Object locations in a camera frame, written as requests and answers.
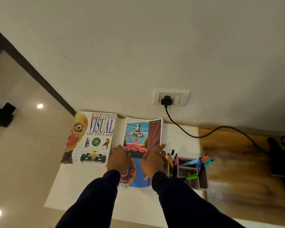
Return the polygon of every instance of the race car illustration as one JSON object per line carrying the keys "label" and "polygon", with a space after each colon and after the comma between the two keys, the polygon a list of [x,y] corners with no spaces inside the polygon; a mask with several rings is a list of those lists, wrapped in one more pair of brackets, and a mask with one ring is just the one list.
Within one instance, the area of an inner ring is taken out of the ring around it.
{"label": "race car illustration", "polygon": [[80,161],[90,161],[90,162],[101,162],[101,164],[105,163],[107,159],[106,155],[102,154],[97,154],[96,151],[93,152],[93,154],[87,153],[87,154],[82,154],[80,157]]}

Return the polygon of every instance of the desk surface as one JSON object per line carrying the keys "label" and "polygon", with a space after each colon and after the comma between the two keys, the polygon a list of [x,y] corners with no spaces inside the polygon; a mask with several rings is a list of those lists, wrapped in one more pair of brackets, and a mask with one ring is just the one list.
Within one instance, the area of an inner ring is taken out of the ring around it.
{"label": "desk surface", "polygon": [[[211,130],[199,128],[199,133]],[[250,136],[269,150],[267,136]],[[285,226],[285,187],[271,174],[268,155],[234,131],[218,130],[200,142],[202,152],[215,160],[207,168],[209,202],[232,218]]]}
{"label": "desk surface", "polygon": [[[117,133],[114,134],[112,147],[118,145],[118,141],[121,140],[124,122],[124,119],[116,121]],[[183,128],[190,134],[198,136],[198,127],[183,126]],[[167,153],[174,149],[181,157],[198,158],[201,155],[199,140],[181,133],[179,128],[172,124],[163,124],[163,143],[167,144],[165,148]],[[83,189],[93,179],[101,177],[105,172],[106,167],[91,168],[90,165],[61,164],[45,207],[67,210],[76,202]],[[195,192],[204,197],[202,191]],[[146,194],[119,190],[112,218],[167,227],[156,193]]]}

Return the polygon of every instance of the hand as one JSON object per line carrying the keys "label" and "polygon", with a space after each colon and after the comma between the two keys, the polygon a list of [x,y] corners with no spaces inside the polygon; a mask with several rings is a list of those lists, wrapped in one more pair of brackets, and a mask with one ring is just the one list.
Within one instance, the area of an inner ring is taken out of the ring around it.
{"label": "hand", "polygon": [[163,148],[166,147],[166,144],[155,147],[151,150],[149,154],[145,154],[141,159],[141,167],[143,173],[148,177],[152,178],[153,175],[158,172],[164,172],[164,164],[166,163],[166,152]]}
{"label": "hand", "polygon": [[114,147],[112,154],[108,160],[107,171],[117,170],[120,173],[120,176],[126,172],[132,163],[131,154],[125,154],[125,150],[121,145]]}

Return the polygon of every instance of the book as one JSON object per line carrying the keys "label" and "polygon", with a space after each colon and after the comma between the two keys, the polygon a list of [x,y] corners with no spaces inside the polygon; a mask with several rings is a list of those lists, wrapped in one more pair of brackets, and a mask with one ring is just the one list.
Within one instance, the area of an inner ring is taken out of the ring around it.
{"label": "book", "polygon": [[116,117],[114,113],[78,111],[61,163],[106,165]]}
{"label": "book", "polygon": [[145,153],[162,144],[162,134],[163,118],[125,118],[121,144],[126,154],[131,153],[132,164],[120,177],[119,188],[152,188],[152,180],[142,172],[140,161]]}

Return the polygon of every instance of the bird illustration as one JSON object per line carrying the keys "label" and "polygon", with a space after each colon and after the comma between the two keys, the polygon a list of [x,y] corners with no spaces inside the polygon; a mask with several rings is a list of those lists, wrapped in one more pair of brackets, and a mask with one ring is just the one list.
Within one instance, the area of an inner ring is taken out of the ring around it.
{"label": "bird illustration", "polygon": [[107,141],[102,145],[102,147],[106,146],[106,148],[108,148],[109,143],[110,143],[110,139],[107,138]]}

